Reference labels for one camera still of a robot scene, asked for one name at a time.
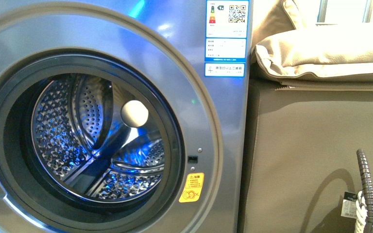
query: qr code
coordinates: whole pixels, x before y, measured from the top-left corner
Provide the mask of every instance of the qr code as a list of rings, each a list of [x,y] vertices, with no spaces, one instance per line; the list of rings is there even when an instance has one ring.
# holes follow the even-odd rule
[[[246,13],[247,13],[246,5],[230,5],[228,20],[230,23],[245,23]]]

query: blue label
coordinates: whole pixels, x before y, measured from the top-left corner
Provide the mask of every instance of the blue label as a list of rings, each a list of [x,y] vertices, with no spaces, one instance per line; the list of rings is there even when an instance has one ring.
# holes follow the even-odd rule
[[[242,78],[247,57],[249,1],[206,3],[205,76]]]

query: basket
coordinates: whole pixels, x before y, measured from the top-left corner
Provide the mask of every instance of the basket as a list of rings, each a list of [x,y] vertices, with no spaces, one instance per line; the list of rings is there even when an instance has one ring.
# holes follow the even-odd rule
[[[373,233],[373,182],[363,150],[356,152],[362,181],[362,191],[356,200],[355,233]]]

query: yellow warning sticker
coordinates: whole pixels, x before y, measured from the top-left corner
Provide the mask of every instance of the yellow warning sticker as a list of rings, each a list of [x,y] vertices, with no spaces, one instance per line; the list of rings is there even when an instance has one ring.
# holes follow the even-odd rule
[[[204,174],[202,172],[188,174],[179,202],[194,202],[199,200],[203,186],[203,177]]]

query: front-load washing machine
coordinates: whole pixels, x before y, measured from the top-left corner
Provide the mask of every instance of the front-load washing machine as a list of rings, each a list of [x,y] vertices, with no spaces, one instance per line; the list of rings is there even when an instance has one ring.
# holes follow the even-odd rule
[[[235,232],[248,0],[0,0],[0,232]]]

